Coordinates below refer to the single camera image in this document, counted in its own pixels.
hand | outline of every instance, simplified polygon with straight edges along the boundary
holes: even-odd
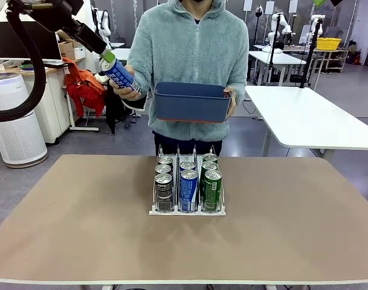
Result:
[[[127,71],[134,76],[134,70],[130,65],[126,65],[125,68]],[[141,97],[141,94],[137,91],[133,91],[132,88],[120,88],[116,83],[110,80],[110,85],[114,89],[114,93],[119,95],[121,98],[129,100],[129,101],[136,101]]]
[[[224,89],[224,92],[231,94],[231,102],[230,107],[228,108],[227,118],[231,117],[234,110],[236,109],[236,99],[237,93],[234,91],[232,87],[227,87]]]

fuzzy hooded jacket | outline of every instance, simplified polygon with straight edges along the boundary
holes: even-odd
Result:
[[[224,0],[213,0],[199,24],[179,0],[168,0],[142,15],[128,64],[135,71],[143,97],[159,82],[202,83],[231,86],[237,92],[239,105],[245,96],[248,50],[247,26],[226,11]],[[149,127],[178,140],[219,141],[230,131],[228,121],[214,124],[160,120],[154,99],[149,109]]]

man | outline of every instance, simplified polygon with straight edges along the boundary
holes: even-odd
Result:
[[[245,23],[226,11],[224,0],[168,0],[142,16],[128,60],[128,71],[141,86],[114,92],[123,99],[138,100],[158,82],[222,85],[232,96],[228,118],[245,95],[248,69],[248,31]],[[149,127],[155,151],[199,154],[215,148],[220,154],[222,140],[229,133],[222,124],[163,121],[156,117],[152,100]]]

white can organizer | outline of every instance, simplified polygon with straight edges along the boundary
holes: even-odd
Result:
[[[206,212],[203,206],[203,200],[200,197],[199,182],[201,176],[201,166],[202,166],[202,155],[197,155],[196,148],[193,150],[192,155],[181,155],[179,149],[177,149],[177,154],[174,155],[164,155],[162,148],[159,150],[156,166],[158,165],[158,159],[162,156],[170,156],[173,158],[173,204],[171,206],[172,211],[159,211],[158,205],[156,203],[156,193],[155,193],[155,182],[153,183],[153,200],[152,200],[152,210],[149,212],[150,215],[162,215],[162,216],[225,216],[225,199],[224,199],[224,187],[221,183],[221,191],[219,197],[219,203],[214,212]],[[197,189],[196,189],[196,202],[195,211],[186,212],[181,211],[181,200],[179,198],[179,164],[182,161],[193,161],[196,164],[196,172],[198,174]]]

corrugated black hose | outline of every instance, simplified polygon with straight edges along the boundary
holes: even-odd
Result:
[[[43,96],[46,78],[45,68],[40,52],[25,27],[22,25],[19,13],[16,11],[8,11],[7,19],[31,58],[34,68],[34,84],[30,95],[21,105],[13,109],[0,111],[0,122],[12,121],[21,118],[32,111]]]

